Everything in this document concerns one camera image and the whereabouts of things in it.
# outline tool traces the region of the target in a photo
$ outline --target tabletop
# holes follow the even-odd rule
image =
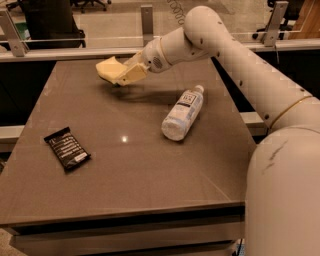
[[[102,80],[100,61],[57,62],[0,175],[0,226],[244,202],[255,145],[210,59],[126,87]],[[161,123],[197,84],[200,114],[182,142],[171,141]],[[72,172],[44,141],[65,127],[91,154]]]

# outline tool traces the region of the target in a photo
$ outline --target floor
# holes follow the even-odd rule
[[[5,7],[11,0],[0,1]],[[252,33],[264,27],[270,17],[270,8],[265,0],[113,0],[107,11],[99,5],[86,8],[82,13],[73,8],[78,28],[86,34],[87,48],[140,47],[143,45],[141,5],[152,4],[154,36],[164,35],[178,28],[181,18],[198,5],[209,6],[221,17],[229,32],[241,42],[252,40]],[[24,22],[20,8],[10,12],[15,23]],[[0,229],[0,255],[24,255],[9,245],[11,236]]]

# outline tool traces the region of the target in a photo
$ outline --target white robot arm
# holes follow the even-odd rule
[[[320,101],[236,41],[216,12],[192,9],[183,29],[150,42],[113,81],[143,78],[130,79],[137,65],[163,72],[203,57],[219,61],[270,131],[248,169],[246,255],[318,255]]]

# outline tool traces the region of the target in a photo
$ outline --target gray table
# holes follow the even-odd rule
[[[255,145],[211,61],[120,88],[98,77],[99,61],[57,62],[0,176],[12,245],[80,255],[241,237]],[[183,142],[166,139],[163,119],[197,84],[200,115]],[[43,140],[67,126],[92,155],[71,173]]]

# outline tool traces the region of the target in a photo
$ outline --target plastic bottle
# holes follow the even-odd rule
[[[167,138],[174,141],[184,139],[202,107],[203,91],[203,87],[197,85],[181,95],[162,122],[161,130]]]

